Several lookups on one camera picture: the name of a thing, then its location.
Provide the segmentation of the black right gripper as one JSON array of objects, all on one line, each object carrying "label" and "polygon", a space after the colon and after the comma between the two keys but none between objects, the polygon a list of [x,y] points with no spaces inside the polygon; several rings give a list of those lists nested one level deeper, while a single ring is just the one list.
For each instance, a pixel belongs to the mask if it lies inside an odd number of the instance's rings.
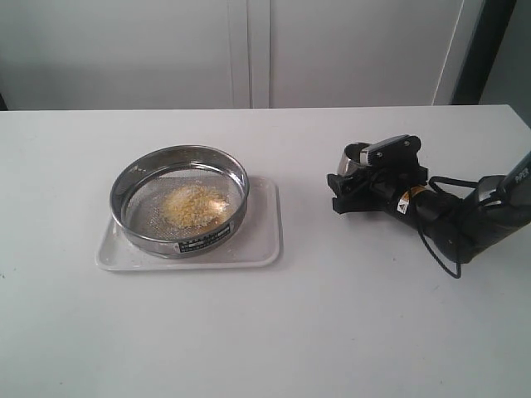
[{"label": "black right gripper", "polygon": [[328,174],[327,183],[335,194],[332,208],[338,214],[385,211],[397,209],[397,204],[409,188],[424,187],[428,170],[421,166],[418,156],[407,161],[368,167],[366,172],[350,176]]}]

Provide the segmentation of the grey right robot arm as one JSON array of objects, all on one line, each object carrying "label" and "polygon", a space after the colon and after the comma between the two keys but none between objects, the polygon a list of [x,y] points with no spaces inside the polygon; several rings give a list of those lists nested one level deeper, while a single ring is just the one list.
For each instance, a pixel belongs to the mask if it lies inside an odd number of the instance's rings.
[{"label": "grey right robot arm", "polygon": [[414,135],[346,146],[337,172],[327,176],[333,210],[385,212],[461,265],[529,224],[529,156],[508,175],[469,182],[430,177],[420,148]]}]

